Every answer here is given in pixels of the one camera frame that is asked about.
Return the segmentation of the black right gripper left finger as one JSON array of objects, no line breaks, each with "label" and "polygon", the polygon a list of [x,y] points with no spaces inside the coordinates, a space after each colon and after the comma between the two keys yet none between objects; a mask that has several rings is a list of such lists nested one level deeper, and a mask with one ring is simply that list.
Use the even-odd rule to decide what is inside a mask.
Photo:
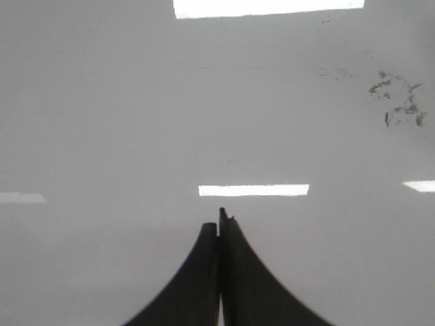
[{"label": "black right gripper left finger", "polygon": [[186,260],[164,289],[126,325],[217,325],[220,239],[204,223]]}]

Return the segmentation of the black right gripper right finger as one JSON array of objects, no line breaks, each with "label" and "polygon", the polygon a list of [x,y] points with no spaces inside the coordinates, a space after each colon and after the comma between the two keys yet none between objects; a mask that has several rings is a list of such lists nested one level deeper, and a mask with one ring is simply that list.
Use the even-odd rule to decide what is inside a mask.
[{"label": "black right gripper right finger", "polygon": [[225,325],[330,325],[289,292],[220,208],[221,294]]}]

